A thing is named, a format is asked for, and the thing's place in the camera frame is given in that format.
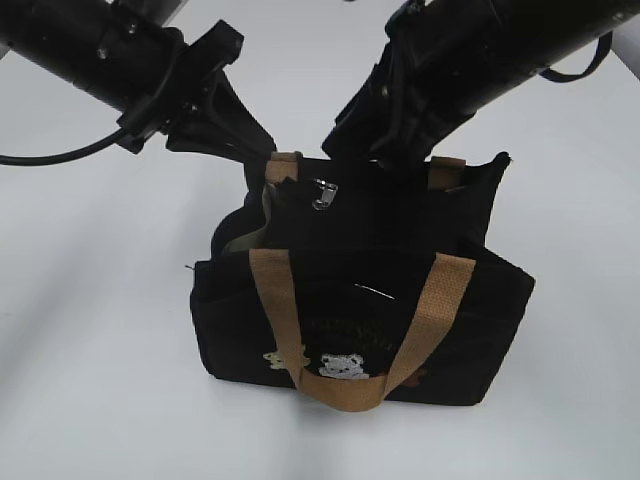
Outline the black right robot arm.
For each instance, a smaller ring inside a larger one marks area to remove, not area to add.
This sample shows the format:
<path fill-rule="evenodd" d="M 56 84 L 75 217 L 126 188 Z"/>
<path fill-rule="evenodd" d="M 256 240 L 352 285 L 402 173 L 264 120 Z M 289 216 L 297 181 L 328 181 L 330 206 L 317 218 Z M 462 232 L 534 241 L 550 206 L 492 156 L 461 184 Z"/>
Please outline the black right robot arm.
<path fill-rule="evenodd" d="M 408 171 L 492 101 L 533 77 L 592 74 L 636 1 L 406 1 L 371 74 L 322 144 L 332 160 Z"/>

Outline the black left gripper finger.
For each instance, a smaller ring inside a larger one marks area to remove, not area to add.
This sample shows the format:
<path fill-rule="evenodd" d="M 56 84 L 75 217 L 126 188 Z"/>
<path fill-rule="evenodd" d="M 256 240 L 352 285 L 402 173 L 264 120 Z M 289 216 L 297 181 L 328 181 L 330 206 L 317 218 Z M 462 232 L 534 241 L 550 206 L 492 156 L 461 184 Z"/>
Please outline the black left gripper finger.
<path fill-rule="evenodd" d="M 228 78 L 216 74 L 182 107 L 168 128 L 166 148 L 262 164 L 277 150 L 274 139 L 244 106 Z"/>

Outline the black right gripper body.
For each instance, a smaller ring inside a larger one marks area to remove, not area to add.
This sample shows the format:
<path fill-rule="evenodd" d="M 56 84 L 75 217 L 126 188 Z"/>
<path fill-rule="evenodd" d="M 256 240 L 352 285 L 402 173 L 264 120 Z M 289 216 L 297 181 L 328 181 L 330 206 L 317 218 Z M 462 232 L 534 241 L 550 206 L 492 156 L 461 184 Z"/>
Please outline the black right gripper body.
<path fill-rule="evenodd" d="M 413 170 L 472 117 L 432 102 L 410 83 L 401 55 L 385 49 L 335 118 L 322 150 L 334 161 L 375 161 L 386 170 Z"/>

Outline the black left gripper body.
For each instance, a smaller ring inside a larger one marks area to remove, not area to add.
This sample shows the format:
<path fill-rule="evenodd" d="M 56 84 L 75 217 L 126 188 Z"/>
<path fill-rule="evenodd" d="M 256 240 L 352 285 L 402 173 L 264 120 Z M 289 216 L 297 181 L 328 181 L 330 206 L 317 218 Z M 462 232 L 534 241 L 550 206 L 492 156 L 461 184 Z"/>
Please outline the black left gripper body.
<path fill-rule="evenodd" d="M 122 136 L 117 145 L 139 153 L 158 131 L 166 132 L 192 108 L 200 109 L 207 83 L 237 60 L 244 37 L 223 20 L 217 21 L 192 44 L 168 27 L 168 58 L 161 62 L 160 77 L 151 90 L 133 97 L 117 121 Z"/>

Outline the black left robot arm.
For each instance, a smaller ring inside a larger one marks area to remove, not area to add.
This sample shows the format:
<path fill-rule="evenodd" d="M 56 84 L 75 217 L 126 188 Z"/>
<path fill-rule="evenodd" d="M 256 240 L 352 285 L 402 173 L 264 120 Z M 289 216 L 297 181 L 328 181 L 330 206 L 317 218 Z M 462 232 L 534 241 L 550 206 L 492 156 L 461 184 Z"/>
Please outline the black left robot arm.
<path fill-rule="evenodd" d="M 155 134 L 174 152 L 245 165 L 275 151 L 273 138 L 224 71 L 243 35 L 223 20 L 193 43 L 138 1 L 4 1 L 1 43 L 120 112 L 108 142 L 138 154 Z"/>

